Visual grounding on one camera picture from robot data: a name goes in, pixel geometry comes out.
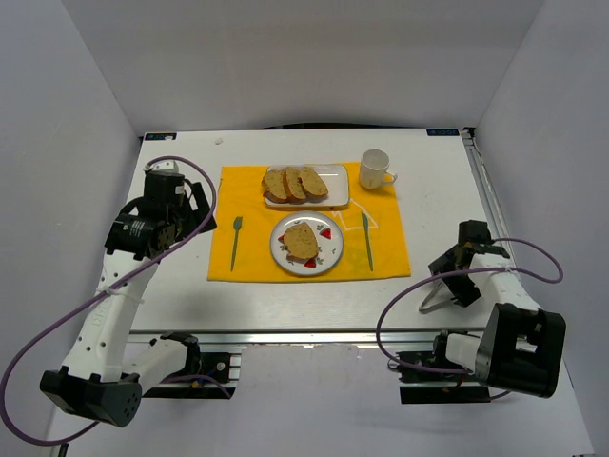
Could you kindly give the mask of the right blue table label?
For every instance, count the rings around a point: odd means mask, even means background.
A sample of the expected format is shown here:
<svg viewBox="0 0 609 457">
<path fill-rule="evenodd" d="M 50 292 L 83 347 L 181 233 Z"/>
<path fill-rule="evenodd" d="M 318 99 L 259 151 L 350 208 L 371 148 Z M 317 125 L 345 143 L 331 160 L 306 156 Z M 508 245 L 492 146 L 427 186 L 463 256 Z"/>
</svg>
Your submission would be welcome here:
<svg viewBox="0 0 609 457">
<path fill-rule="evenodd" d="M 460 131 L 458 129 L 426 129 L 426 134 L 428 136 L 460 136 Z"/>
</svg>

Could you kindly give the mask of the bread slice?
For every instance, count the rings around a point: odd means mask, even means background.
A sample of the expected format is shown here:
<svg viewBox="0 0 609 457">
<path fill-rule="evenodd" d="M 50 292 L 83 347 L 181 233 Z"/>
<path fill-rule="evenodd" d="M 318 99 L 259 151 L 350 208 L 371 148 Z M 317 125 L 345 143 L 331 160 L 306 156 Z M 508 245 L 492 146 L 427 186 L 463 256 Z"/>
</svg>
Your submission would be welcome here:
<svg viewBox="0 0 609 457">
<path fill-rule="evenodd" d="M 279 242 L 288 260 L 306 262 L 315 258 L 320 252 L 316 235 L 306 222 L 292 224 L 279 237 Z"/>
<path fill-rule="evenodd" d="M 283 182 L 289 203 L 302 203 L 307 199 L 307 194 L 300 181 L 298 169 L 286 167 L 283 172 Z"/>
<path fill-rule="evenodd" d="M 328 188 L 324 180 L 311 167 L 300 168 L 299 180 L 304 192 L 312 198 L 321 199 L 328 194 Z"/>
<path fill-rule="evenodd" d="M 284 171 L 282 169 L 270 169 L 265 173 L 262 180 L 263 195 L 274 203 L 286 203 L 288 194 L 284 184 Z"/>
</svg>

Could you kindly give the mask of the blue table label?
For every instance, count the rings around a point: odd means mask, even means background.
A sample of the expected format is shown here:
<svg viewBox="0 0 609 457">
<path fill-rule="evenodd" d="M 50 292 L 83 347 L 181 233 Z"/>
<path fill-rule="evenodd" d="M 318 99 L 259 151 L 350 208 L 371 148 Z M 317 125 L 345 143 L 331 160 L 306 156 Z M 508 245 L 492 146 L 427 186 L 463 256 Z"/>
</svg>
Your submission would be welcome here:
<svg viewBox="0 0 609 457">
<path fill-rule="evenodd" d="M 149 141 L 174 141 L 177 138 L 176 132 L 148 132 L 144 135 L 144 140 Z"/>
<path fill-rule="evenodd" d="M 460 136 L 460 131 L 458 129 L 426 129 L 426 134 L 428 136 Z"/>
</svg>

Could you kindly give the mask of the white ceramic mug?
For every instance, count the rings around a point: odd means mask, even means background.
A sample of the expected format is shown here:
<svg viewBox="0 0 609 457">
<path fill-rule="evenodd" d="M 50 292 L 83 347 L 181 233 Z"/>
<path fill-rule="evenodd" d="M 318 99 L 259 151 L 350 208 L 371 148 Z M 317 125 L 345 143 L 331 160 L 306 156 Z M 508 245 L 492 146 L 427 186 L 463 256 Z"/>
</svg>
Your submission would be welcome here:
<svg viewBox="0 0 609 457">
<path fill-rule="evenodd" d="M 393 185 L 398 175 L 389 171 L 390 160 L 381 149 L 367 150 L 360 162 L 359 183 L 367 190 Z"/>
</svg>

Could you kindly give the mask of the white rectangular bread tray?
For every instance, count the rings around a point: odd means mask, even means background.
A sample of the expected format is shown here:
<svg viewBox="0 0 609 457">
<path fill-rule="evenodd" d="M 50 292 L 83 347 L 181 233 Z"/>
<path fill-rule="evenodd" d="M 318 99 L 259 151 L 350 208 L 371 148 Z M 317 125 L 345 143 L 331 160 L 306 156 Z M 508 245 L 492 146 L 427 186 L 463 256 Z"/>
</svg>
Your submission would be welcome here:
<svg viewBox="0 0 609 457">
<path fill-rule="evenodd" d="M 270 169 L 282 169 L 293 167 L 300 171 L 302 167 L 313 168 L 324 180 L 328 194 L 325 198 L 315 199 L 307 195 L 307 199 L 302 203 L 274 203 L 264 197 L 265 203 L 272 208 L 335 208 L 347 206 L 350 199 L 349 177 L 345 166 L 336 164 L 316 164 L 300 166 L 272 166 Z"/>
</svg>

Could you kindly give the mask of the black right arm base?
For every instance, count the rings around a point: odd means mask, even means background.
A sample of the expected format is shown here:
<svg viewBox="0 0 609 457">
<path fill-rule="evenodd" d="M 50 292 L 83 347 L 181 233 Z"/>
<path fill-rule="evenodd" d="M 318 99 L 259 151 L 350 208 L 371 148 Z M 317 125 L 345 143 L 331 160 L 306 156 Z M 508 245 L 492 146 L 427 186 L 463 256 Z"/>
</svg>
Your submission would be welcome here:
<svg viewBox="0 0 609 457">
<path fill-rule="evenodd" d="M 401 351 L 396 356 L 418 367 L 437 368 L 440 372 L 407 368 L 388 360 L 387 368 L 399 376 L 402 405 L 464 405 L 490 402 L 490 392 L 472 374 L 432 351 Z"/>
</svg>

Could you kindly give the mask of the metal tongs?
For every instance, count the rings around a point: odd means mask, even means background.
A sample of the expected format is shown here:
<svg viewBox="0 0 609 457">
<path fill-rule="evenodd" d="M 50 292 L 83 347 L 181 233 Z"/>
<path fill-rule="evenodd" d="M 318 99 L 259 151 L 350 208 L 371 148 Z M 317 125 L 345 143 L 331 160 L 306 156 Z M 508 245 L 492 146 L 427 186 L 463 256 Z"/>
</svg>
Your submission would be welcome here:
<svg viewBox="0 0 609 457">
<path fill-rule="evenodd" d="M 428 314 L 453 305 L 453 294 L 444 282 L 437 281 L 418 306 L 418 312 Z"/>
</svg>

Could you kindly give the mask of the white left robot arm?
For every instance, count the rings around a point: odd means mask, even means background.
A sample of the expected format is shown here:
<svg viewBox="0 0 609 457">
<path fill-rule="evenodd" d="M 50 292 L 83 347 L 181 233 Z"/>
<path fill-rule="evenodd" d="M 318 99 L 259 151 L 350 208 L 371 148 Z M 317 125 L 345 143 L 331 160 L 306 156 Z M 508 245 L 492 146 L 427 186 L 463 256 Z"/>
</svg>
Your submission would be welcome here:
<svg viewBox="0 0 609 457">
<path fill-rule="evenodd" d="M 43 374 L 40 389 L 56 406 L 125 427 L 149 390 L 168 377 L 200 373 L 199 342 L 187 333 L 165 333 L 131 361 L 124 354 L 161 256 L 215 227 L 201 183 L 176 171 L 146 173 L 143 195 L 125 204 L 110 227 L 98 284 L 101 302 L 92 306 L 61 368 Z"/>
</svg>

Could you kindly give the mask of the watermelon pattern round plate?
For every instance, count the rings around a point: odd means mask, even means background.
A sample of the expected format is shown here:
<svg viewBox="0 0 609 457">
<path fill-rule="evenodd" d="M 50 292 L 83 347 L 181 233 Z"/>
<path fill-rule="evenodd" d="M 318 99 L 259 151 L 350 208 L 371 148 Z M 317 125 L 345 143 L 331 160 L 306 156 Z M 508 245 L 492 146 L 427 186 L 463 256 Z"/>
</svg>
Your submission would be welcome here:
<svg viewBox="0 0 609 457">
<path fill-rule="evenodd" d="M 288 260 L 281 250 L 279 237 L 296 222 L 306 222 L 313 229 L 320 247 L 319 254 L 308 261 Z M 344 252 L 341 229 L 329 216 L 318 211 L 302 210 L 289 213 L 280 220 L 270 235 L 270 251 L 276 264 L 287 273 L 304 278 L 320 276 L 337 266 Z"/>
</svg>

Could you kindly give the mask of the left blue table label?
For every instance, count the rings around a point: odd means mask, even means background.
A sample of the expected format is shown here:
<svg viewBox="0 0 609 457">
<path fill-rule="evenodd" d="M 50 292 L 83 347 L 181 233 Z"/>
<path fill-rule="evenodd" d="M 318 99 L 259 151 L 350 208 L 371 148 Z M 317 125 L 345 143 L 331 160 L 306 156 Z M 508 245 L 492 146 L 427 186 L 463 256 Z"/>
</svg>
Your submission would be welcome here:
<svg viewBox="0 0 609 457">
<path fill-rule="evenodd" d="M 148 132 L 144 135 L 144 140 L 149 141 L 174 141 L 177 138 L 176 132 Z"/>
</svg>

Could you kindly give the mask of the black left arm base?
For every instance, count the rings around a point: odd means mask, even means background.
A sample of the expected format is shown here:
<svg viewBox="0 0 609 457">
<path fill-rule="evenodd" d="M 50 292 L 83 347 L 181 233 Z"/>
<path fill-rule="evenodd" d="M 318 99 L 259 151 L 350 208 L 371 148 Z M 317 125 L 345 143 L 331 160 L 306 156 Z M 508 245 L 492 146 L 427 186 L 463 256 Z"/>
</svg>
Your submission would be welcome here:
<svg viewBox="0 0 609 457">
<path fill-rule="evenodd" d="M 151 399 L 228 400 L 223 389 L 232 396 L 240 377 L 241 354 L 231 352 L 202 353 L 202 367 L 198 378 L 181 383 L 163 384 L 144 395 Z"/>
</svg>

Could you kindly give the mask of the yellow cloth placemat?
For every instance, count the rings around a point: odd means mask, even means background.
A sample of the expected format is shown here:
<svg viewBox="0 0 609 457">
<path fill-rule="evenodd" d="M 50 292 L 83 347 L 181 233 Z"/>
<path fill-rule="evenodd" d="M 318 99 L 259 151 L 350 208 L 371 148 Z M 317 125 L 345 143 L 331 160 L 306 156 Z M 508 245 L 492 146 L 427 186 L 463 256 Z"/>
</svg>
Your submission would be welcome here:
<svg viewBox="0 0 609 457">
<path fill-rule="evenodd" d="M 403 224 L 395 187 L 367 191 L 359 185 L 360 165 L 345 163 L 350 202 L 343 209 L 323 209 L 340 227 L 344 237 L 341 260 L 328 273 L 312 278 L 293 276 L 273 260 L 270 235 L 277 223 L 294 209 L 272 208 L 263 197 L 265 166 L 224 167 L 218 193 L 207 279 L 245 283 L 297 283 L 364 281 L 408 277 L 408 258 Z M 363 233 L 362 211 L 369 220 L 374 271 L 370 271 Z M 233 221 L 243 217 L 234 270 L 230 259 L 234 238 Z"/>
</svg>

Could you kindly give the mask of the teal plastic fork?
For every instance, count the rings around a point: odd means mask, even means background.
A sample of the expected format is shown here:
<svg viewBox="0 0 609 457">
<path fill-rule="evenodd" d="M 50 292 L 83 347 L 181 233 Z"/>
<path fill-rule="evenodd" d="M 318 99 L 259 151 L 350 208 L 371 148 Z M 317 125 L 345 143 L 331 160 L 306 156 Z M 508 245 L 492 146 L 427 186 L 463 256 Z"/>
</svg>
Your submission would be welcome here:
<svg viewBox="0 0 609 457">
<path fill-rule="evenodd" d="M 231 259 L 230 259 L 230 271 L 234 270 L 236 257 L 237 257 L 237 251 L 238 251 L 239 234 L 240 234 L 242 225 L 243 225 L 243 217 L 237 216 L 233 221 L 234 238 L 233 238 Z"/>
</svg>

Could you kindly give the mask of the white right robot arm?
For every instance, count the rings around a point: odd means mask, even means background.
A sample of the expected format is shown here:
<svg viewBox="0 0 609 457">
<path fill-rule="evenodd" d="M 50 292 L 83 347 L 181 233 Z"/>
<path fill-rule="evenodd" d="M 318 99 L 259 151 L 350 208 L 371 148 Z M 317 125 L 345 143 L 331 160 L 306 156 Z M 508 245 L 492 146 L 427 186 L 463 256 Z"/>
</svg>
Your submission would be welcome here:
<svg viewBox="0 0 609 457">
<path fill-rule="evenodd" d="M 493 306 L 482 336 L 444 330 L 434 340 L 434 368 L 464 368 L 480 384 L 541 398 L 557 387 L 566 322 L 544 311 L 511 268 L 507 250 L 483 221 L 459 224 L 457 244 L 429 264 L 451 302 Z"/>
</svg>

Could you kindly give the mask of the teal plastic knife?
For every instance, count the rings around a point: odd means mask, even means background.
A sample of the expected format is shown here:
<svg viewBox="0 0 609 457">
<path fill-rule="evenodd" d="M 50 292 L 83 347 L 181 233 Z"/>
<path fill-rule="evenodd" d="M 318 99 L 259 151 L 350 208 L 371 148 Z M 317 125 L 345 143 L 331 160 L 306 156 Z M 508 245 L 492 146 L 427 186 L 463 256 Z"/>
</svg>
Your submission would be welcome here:
<svg viewBox="0 0 609 457">
<path fill-rule="evenodd" d="M 374 271 L 373 255 L 372 255 L 372 249 L 371 249 L 370 237 L 369 237 L 369 220 L 368 220 L 368 217 L 366 216 L 365 212 L 363 212 L 363 211 L 362 211 L 361 216 L 362 216 L 362 223 L 363 223 L 363 233 L 364 233 L 364 240 L 365 240 L 365 247 L 366 247 L 367 262 L 368 262 L 370 271 Z"/>
</svg>

